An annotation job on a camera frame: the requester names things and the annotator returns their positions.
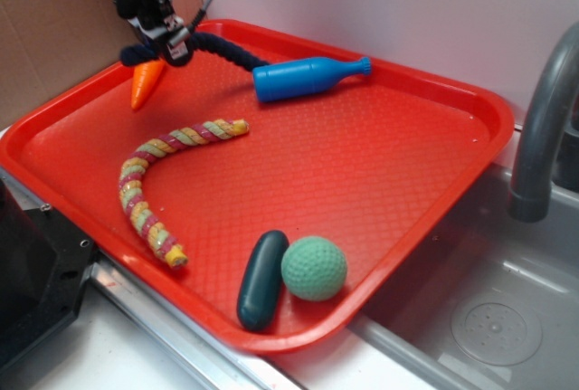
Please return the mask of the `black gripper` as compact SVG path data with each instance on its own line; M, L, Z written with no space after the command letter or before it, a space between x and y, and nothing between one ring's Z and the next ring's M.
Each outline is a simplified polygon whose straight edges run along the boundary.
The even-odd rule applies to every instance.
M184 21L172 14L174 10L171 0L114 0L114 4L118 15L128 19L141 46L152 52L159 50L163 59L174 67L186 66L191 61L192 50L186 40L180 38L180 33L185 29ZM165 18L159 35L157 28L144 28L138 17Z

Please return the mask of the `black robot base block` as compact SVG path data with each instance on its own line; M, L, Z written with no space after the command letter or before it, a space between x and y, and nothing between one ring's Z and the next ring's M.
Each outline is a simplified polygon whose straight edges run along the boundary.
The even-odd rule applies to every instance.
M94 241L56 209L23 209L1 185L1 371L79 315Z

